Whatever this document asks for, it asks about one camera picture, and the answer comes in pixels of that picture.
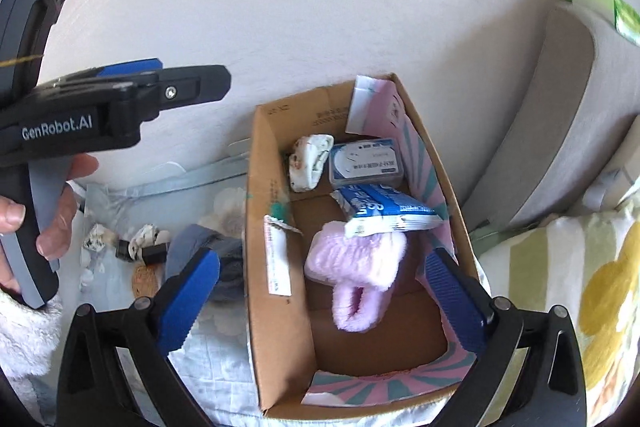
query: brown oval object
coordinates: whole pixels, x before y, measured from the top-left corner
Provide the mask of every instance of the brown oval object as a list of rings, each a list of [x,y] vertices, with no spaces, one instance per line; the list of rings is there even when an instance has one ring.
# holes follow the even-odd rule
[[[156,267],[138,264],[131,276],[131,289],[135,298],[155,296],[158,293]]]

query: gray cushion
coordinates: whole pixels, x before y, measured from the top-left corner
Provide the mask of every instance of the gray cushion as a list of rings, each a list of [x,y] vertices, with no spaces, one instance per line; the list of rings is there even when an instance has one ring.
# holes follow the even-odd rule
[[[469,230],[562,212],[596,178],[640,112],[640,48],[569,3],[549,15],[522,107],[463,205]]]

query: white wall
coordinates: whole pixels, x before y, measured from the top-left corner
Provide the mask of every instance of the white wall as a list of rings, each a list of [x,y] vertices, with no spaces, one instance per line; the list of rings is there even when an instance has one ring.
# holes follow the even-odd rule
[[[97,179],[126,185],[166,160],[220,157],[248,136],[257,103],[395,71],[464,198],[513,119],[555,1],[67,0],[41,78],[155,56],[229,67],[223,102],[165,113],[138,147],[100,155]]]

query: open cardboard box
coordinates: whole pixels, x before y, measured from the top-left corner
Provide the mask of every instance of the open cardboard box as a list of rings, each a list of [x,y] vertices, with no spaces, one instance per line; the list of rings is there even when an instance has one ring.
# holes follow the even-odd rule
[[[440,158],[398,77],[392,74],[385,78],[396,84],[405,112],[433,163],[449,209],[458,263],[477,278],[460,208]],[[424,255],[415,233],[408,233],[409,247],[391,304],[382,321],[366,333],[338,330],[332,319],[332,289],[303,275],[314,234],[328,221],[344,220],[344,215],[329,195],[332,188],[326,169],[315,190],[302,194],[289,191],[286,155],[299,137],[309,134],[331,134],[336,143],[363,138],[345,133],[353,87],[353,81],[321,87],[258,106],[255,111],[247,196],[246,284],[254,373],[260,407],[268,417],[313,420],[368,416],[431,403],[456,388],[368,407],[301,404],[316,370],[356,377],[380,375],[432,362],[447,350],[439,308],[415,280],[416,267]],[[408,191],[406,185],[401,190]],[[270,293],[274,287],[270,279],[279,276],[267,266],[265,215],[285,219],[303,234],[286,234],[289,266],[284,279],[290,283],[290,296]]]

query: finger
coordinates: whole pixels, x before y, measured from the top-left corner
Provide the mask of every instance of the finger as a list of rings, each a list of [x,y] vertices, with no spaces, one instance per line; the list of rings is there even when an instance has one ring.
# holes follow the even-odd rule
[[[26,208],[23,204],[0,196],[0,233],[15,232],[24,221]]]
[[[67,180],[75,180],[76,178],[84,178],[89,174],[93,174],[98,169],[98,160],[88,154],[77,154],[71,163]]]
[[[16,293],[20,293],[20,286],[17,280],[15,280],[14,272],[11,271],[9,261],[7,261],[4,255],[2,245],[0,245],[0,287],[5,290],[11,290]]]
[[[78,204],[74,192],[67,185],[60,196],[58,210],[53,222],[36,239],[36,248],[48,261],[62,257],[71,245],[71,221]]]

